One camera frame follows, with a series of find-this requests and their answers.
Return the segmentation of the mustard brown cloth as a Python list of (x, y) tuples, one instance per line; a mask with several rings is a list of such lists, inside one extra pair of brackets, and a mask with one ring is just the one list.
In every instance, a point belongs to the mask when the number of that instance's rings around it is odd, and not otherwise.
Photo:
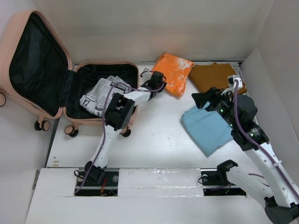
[(213, 63), (210, 65), (194, 65), (189, 79), (199, 92), (206, 92), (211, 87), (228, 88), (228, 77), (238, 75), (229, 63)]

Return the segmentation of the orange white cloth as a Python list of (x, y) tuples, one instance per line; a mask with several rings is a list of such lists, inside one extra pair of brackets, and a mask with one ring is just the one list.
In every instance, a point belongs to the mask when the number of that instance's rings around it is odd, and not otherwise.
[(166, 91), (176, 98), (183, 96), (185, 85), (194, 62), (178, 56), (164, 53), (157, 60), (153, 71), (163, 73), (166, 77)]

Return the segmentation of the light blue cloth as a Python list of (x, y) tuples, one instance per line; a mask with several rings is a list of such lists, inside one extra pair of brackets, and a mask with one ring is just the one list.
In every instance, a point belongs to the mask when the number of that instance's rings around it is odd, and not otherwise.
[(216, 112), (206, 111), (197, 106), (185, 111), (181, 116), (182, 125), (206, 157), (211, 156), (216, 150), (233, 140), (232, 128)]

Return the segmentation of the newspaper print cloth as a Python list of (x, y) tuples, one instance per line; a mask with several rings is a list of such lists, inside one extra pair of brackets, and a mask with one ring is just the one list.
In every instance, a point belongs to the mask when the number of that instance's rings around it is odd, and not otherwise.
[(109, 76), (108, 78), (101, 78), (97, 84), (79, 100), (80, 105), (86, 109), (90, 114), (97, 117), (102, 117), (105, 101), (108, 92), (115, 83), (116, 85), (109, 94), (107, 106), (109, 105), (115, 93), (126, 94), (130, 92), (130, 85), (118, 76)]

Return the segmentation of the pink hard-shell suitcase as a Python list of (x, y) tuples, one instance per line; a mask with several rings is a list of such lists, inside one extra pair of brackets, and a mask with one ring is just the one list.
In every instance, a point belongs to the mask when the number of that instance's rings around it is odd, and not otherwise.
[(20, 11), (9, 20), (0, 40), (0, 92), (38, 117), (37, 131), (64, 115), (65, 133), (76, 137), (80, 125), (100, 126), (101, 118), (80, 103), (101, 78), (119, 77), (136, 88), (139, 71), (131, 62), (85, 62), (74, 65), (45, 16)]

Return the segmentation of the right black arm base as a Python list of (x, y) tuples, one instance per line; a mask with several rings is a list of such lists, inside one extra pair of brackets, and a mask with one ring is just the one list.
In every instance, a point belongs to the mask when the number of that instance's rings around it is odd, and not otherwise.
[(230, 183), (227, 172), (238, 164), (227, 160), (216, 168), (203, 168), (198, 183), (203, 187), (203, 196), (246, 196), (246, 192)]

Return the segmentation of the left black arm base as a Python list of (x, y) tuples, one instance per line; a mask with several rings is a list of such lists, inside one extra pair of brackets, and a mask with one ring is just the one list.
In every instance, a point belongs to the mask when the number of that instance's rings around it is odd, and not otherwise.
[(118, 168), (103, 168), (102, 170), (92, 168), (88, 173), (87, 163), (85, 168), (76, 169), (74, 175), (77, 178), (75, 185), (75, 196), (118, 196), (118, 183), (120, 170)]

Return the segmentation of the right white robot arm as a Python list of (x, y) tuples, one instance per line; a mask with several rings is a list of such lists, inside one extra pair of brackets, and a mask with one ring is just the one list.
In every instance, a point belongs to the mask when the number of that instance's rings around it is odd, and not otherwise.
[(227, 160), (214, 169), (201, 172), (203, 185), (236, 185), (262, 206), (272, 223), (290, 224), (296, 220), (299, 217), (299, 188), (276, 157), (263, 129), (254, 121), (257, 107), (253, 99), (215, 87), (204, 93), (193, 93), (192, 98), (199, 109), (218, 112), (227, 122), (232, 128), (233, 140), (267, 182), (259, 182), (236, 162)]

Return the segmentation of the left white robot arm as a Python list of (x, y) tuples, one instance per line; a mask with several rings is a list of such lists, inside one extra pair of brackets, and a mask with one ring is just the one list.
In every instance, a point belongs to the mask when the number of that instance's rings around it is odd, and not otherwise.
[(154, 71), (150, 79), (137, 89), (120, 82), (109, 89), (103, 105), (103, 135), (94, 155), (85, 165), (85, 175), (92, 184), (99, 185), (104, 181), (109, 151), (122, 130), (129, 132), (128, 126), (134, 108), (154, 98), (165, 86), (166, 78), (163, 73)]

